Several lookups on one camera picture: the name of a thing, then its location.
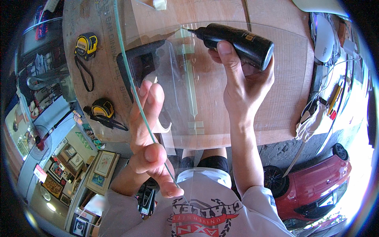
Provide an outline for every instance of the label on bottle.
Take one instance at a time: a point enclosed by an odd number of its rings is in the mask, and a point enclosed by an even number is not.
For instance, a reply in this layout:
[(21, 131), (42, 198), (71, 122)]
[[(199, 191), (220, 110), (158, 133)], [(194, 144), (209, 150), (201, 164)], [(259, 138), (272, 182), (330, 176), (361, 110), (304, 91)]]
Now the label on bottle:
[(255, 37), (256, 35), (251, 33), (251, 32), (248, 32), (248, 31), (245, 31), (243, 34), (242, 34), (242, 37), (249, 40), (249, 41), (252, 41), (253, 38)]

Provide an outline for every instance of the tire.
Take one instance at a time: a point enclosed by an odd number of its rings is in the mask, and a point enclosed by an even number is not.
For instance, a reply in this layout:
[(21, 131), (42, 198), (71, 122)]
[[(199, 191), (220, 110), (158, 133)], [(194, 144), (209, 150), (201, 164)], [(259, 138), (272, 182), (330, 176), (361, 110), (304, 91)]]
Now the tire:
[(347, 160), (349, 158), (347, 150), (340, 143), (334, 144), (332, 151), (333, 155), (337, 155), (341, 160)]
[(283, 177), (283, 171), (279, 167), (268, 165), (263, 167), (263, 173), (265, 177), (265, 188), (271, 190), (273, 197), (278, 198), (283, 195), (283, 189), (286, 184), (286, 178)]

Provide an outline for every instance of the glass sheet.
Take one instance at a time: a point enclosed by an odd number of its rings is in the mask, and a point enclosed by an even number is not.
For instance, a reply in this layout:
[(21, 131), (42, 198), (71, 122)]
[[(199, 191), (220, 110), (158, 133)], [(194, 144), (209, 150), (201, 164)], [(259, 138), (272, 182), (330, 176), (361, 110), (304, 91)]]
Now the glass sheet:
[[(251, 30), (274, 42), (275, 83), (255, 117), (257, 141), (272, 143), (281, 131), (290, 133), (308, 97), (307, 40), (304, 37), (257, 24), (217, 22)], [(202, 40), (184, 28), (206, 27), (210, 22), (163, 28), (124, 41), (134, 85), (157, 77), (165, 99), (159, 121), (166, 148), (210, 149), (230, 146), (229, 116), (223, 101), (226, 74), (212, 61)], [(125, 87), (133, 100), (121, 53), (117, 57)], [(276, 134), (267, 141), (267, 133)]]

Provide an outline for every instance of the yellow tape measure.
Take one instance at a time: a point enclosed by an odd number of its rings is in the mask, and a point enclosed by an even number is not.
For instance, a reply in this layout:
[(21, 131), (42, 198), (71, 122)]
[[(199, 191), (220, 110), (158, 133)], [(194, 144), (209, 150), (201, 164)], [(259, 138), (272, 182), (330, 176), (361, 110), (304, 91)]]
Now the yellow tape measure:
[(97, 48), (97, 37), (94, 33), (88, 32), (79, 35), (76, 40), (75, 54), (88, 61), (90, 57), (95, 57)]

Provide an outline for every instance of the black strap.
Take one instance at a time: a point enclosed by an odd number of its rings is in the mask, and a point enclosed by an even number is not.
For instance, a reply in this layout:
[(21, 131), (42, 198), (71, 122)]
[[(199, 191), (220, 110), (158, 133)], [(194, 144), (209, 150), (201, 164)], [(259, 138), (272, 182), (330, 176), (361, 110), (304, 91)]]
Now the black strap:
[(95, 121), (101, 122), (102, 124), (105, 123), (105, 124), (108, 124), (108, 125), (113, 126), (115, 128), (118, 128), (118, 129), (121, 129), (124, 131), (129, 131), (129, 129), (127, 127), (125, 127), (123, 124), (117, 122), (114, 119), (105, 117), (104, 115), (94, 115), (94, 117), (95, 117), (95, 119), (94, 119)]
[[(79, 64), (82, 66), (82, 68), (83, 68), (83, 69), (84, 69), (84, 70), (85, 70), (85, 71), (91, 76), (91, 79), (92, 79), (92, 89), (91, 89), (91, 90), (89, 90), (89, 88), (88, 88), (88, 85), (87, 85), (86, 79), (84, 78), (84, 75), (83, 75), (83, 73), (82, 73), (82, 71), (81, 71), (81, 69), (80, 69), (80, 67), (79, 67), (79, 65), (78, 65), (78, 62), (79, 62)], [(87, 67), (82, 63), (82, 61), (78, 58), (77, 55), (75, 55), (75, 64), (76, 64), (76, 66), (78, 67), (78, 69), (79, 69), (79, 71), (80, 71), (81, 78), (82, 78), (82, 80), (83, 80), (84, 86), (86, 87), (87, 91), (88, 91), (88, 92), (93, 91), (93, 90), (94, 90), (94, 87), (95, 87), (94, 77), (93, 77), (92, 73), (88, 70), (88, 68), (87, 68)]]
[(109, 127), (110, 129), (118, 128), (124, 131), (129, 131), (127, 127), (114, 119), (105, 117), (104, 115), (93, 115), (92, 110), (89, 106), (84, 107), (83, 111), (86, 112), (92, 120), (100, 122), (105, 127)]

